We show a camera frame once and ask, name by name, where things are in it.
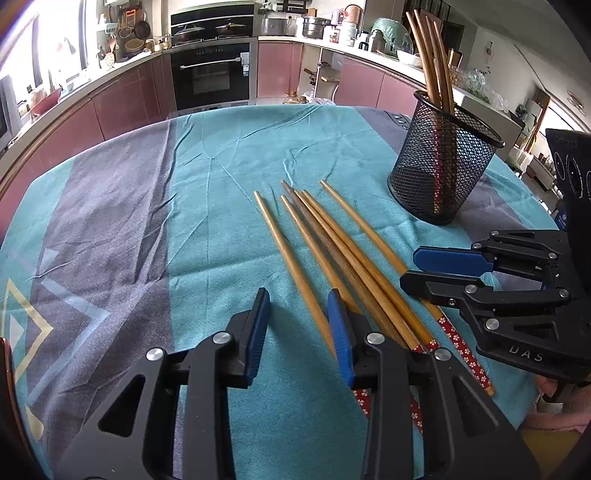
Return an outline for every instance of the oven handle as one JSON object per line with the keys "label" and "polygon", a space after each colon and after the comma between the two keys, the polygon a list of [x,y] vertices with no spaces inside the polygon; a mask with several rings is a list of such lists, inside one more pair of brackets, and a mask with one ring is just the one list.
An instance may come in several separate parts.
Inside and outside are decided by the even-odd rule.
{"label": "oven handle", "polygon": [[229,61],[240,61],[240,57],[229,60],[204,61],[203,63],[196,63],[195,65],[181,65],[181,70],[192,69],[193,67],[200,67],[201,65],[211,65],[212,63],[227,63]]}

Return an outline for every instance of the jar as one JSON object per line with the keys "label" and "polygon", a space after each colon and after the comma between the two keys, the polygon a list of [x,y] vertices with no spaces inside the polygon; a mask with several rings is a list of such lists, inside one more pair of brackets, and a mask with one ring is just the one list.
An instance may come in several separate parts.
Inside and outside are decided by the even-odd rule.
{"label": "jar", "polygon": [[339,29],[339,44],[353,47],[355,45],[355,37],[357,37],[357,25],[352,22],[343,22]]}

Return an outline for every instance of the table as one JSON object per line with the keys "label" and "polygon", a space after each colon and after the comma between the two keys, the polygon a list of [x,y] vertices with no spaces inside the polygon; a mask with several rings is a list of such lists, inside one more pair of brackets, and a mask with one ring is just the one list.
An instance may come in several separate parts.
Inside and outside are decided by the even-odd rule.
{"label": "table", "polygon": [[[130,132],[36,179],[0,249],[0,332],[14,350],[21,413],[46,471],[137,358],[154,346],[192,348],[265,287],[272,311],[259,375],[229,397],[238,478],[359,478],[367,422],[252,192],[266,198],[323,304],[329,286],[281,206],[281,179],[315,195],[395,286],[397,274],[319,180],[408,265],[419,245],[466,248],[491,229],[555,228],[497,157],[453,223],[412,217],[386,186],[407,128],[406,117],[370,108],[223,109]],[[488,281],[524,286],[500,274]],[[451,348],[424,307],[407,299]],[[474,351],[470,329],[447,313]],[[479,360],[497,405],[519,425],[536,396],[530,374]],[[418,475],[416,428],[414,442]]]}

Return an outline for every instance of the black oven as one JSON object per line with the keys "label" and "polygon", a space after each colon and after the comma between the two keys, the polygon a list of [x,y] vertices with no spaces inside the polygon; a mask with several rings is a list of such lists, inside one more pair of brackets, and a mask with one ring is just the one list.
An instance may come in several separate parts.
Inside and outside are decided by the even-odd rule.
{"label": "black oven", "polygon": [[250,70],[253,42],[225,42],[171,52],[174,96],[180,113],[247,105],[255,99],[256,79],[251,75],[256,73]]}

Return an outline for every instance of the blue gripper pad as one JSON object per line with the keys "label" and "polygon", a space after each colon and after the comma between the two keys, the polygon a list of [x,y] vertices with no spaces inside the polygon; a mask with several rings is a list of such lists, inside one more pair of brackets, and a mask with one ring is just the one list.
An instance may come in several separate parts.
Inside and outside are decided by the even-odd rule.
{"label": "blue gripper pad", "polygon": [[458,248],[419,247],[413,261],[423,271],[469,277],[480,277],[493,270],[493,263],[482,254]]}
{"label": "blue gripper pad", "polygon": [[339,291],[333,289],[330,291],[327,299],[327,309],[329,314],[330,331],[332,332],[333,342],[335,344],[336,359],[339,363],[340,376],[343,377],[347,386],[353,386],[355,372],[353,371],[353,354],[349,335],[345,327],[343,315],[346,314],[346,307],[340,299]]}
{"label": "blue gripper pad", "polygon": [[267,334],[267,325],[269,323],[269,313],[271,311],[271,301],[269,299],[269,292],[264,288],[259,288],[256,294],[253,308],[258,305],[255,313],[255,321],[252,325],[252,332],[248,339],[248,346],[246,347],[246,365],[244,375],[249,385],[258,373],[259,365],[261,364],[262,347],[265,343],[265,335]]}

